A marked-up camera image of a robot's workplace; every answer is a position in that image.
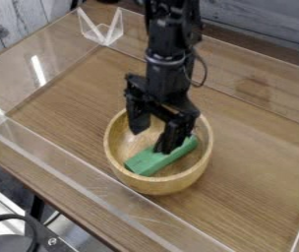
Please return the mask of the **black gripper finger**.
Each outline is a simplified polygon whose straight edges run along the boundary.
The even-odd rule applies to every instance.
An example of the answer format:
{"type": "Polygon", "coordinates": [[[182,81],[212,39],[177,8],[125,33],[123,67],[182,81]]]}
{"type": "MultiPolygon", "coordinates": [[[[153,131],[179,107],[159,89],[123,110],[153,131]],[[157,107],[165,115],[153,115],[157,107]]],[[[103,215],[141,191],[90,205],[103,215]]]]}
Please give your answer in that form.
{"type": "Polygon", "coordinates": [[[185,143],[186,138],[192,136],[196,118],[178,116],[169,120],[162,119],[162,121],[166,126],[157,141],[154,152],[169,155],[185,143]]]}
{"type": "Polygon", "coordinates": [[[147,110],[147,103],[133,94],[126,96],[126,110],[129,128],[134,135],[141,134],[151,126],[151,113],[147,110]]]}

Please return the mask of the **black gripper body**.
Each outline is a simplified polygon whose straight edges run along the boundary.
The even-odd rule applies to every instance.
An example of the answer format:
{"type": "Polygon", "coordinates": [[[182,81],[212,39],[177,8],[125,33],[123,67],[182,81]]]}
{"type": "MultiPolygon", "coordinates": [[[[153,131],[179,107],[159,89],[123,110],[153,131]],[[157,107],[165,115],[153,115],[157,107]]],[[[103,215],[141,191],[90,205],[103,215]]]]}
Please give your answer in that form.
{"type": "Polygon", "coordinates": [[[151,115],[169,120],[173,117],[200,116],[200,109],[189,99],[196,55],[161,58],[147,55],[146,75],[126,75],[125,96],[134,95],[147,103],[151,115]]]}

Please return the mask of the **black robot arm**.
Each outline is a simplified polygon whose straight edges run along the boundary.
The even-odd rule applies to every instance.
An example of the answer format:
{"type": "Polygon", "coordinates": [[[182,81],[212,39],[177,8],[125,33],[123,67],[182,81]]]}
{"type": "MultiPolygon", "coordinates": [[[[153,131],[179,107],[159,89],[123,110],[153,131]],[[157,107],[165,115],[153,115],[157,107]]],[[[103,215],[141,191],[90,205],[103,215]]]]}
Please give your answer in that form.
{"type": "Polygon", "coordinates": [[[147,69],[143,76],[126,75],[126,111],[135,134],[150,128],[153,117],[166,122],[154,151],[167,155],[190,137],[200,117],[188,96],[194,63],[201,60],[194,49],[202,41],[200,0],[145,0],[143,4],[147,69]]]}

